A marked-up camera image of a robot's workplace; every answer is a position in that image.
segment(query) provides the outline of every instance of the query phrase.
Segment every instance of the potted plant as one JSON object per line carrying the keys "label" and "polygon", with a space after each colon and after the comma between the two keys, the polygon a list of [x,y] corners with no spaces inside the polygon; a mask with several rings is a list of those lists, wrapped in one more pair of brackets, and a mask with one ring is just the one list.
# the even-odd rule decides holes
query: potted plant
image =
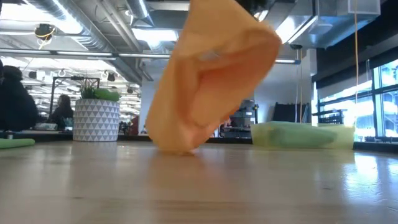
{"label": "potted plant", "polygon": [[81,99],[73,114],[73,140],[110,142],[118,139],[119,93],[96,88],[96,82],[82,80]]}

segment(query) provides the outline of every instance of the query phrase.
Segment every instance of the orange cloth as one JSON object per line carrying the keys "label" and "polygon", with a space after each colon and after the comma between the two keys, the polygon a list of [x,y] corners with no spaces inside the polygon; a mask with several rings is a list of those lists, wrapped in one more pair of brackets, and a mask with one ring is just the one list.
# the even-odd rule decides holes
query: orange cloth
{"label": "orange cloth", "polygon": [[191,0],[148,112],[149,137],[177,153],[204,143],[267,75],[280,45],[235,0]]}

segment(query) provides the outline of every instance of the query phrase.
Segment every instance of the planter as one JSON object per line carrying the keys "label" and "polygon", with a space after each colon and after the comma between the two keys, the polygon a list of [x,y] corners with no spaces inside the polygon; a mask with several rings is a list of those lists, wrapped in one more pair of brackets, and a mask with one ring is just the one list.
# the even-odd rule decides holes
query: planter
{"label": "planter", "polygon": [[73,114],[73,140],[111,142],[118,140],[119,103],[108,100],[76,101]]}

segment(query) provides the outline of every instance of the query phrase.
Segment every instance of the table surface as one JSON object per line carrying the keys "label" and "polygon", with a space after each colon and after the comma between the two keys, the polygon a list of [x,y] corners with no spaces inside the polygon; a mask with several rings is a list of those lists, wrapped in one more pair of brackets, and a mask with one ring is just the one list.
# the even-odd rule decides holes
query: table surface
{"label": "table surface", "polygon": [[398,158],[205,144],[52,142],[0,151],[0,223],[397,223]]}

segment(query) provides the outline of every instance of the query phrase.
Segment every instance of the person with dark hair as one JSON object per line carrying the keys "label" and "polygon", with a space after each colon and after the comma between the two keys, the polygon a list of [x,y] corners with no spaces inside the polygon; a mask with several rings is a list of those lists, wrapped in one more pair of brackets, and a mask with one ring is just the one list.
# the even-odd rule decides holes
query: person with dark hair
{"label": "person with dark hair", "polygon": [[21,83],[22,72],[3,66],[0,72],[0,129],[22,131],[34,127],[38,118],[35,101]]}
{"label": "person with dark hair", "polygon": [[51,114],[49,120],[58,125],[58,130],[66,128],[65,119],[73,118],[73,110],[70,105],[70,97],[68,95],[60,95],[58,98],[58,108]]}

